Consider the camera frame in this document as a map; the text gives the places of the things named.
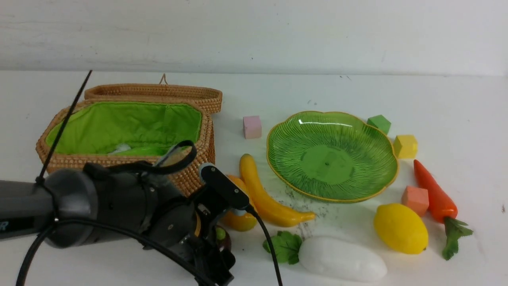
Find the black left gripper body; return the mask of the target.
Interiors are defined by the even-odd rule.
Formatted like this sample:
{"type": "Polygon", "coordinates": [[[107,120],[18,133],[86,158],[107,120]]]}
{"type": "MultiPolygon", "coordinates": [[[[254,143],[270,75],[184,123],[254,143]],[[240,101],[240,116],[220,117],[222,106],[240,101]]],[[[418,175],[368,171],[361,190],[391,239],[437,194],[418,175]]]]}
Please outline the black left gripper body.
{"type": "Polygon", "coordinates": [[[218,219],[227,210],[227,201],[212,187],[201,187],[190,197],[175,187],[159,188],[149,237],[194,266],[214,285],[227,286],[234,279],[230,269],[236,260],[217,239],[218,219]]]}

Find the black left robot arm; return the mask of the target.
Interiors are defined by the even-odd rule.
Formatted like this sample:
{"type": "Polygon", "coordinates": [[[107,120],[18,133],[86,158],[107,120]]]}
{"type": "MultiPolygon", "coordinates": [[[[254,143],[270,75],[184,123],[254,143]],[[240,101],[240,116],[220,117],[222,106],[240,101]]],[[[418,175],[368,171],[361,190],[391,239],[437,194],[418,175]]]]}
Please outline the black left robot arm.
{"type": "Polygon", "coordinates": [[[77,247],[131,237],[194,275],[200,286],[227,286],[235,257],[217,237],[230,210],[248,197],[211,163],[198,168],[204,185],[185,197],[147,162],[58,170],[43,182],[1,181],[1,239],[37,234],[16,284],[23,286],[43,242],[77,247]]]}

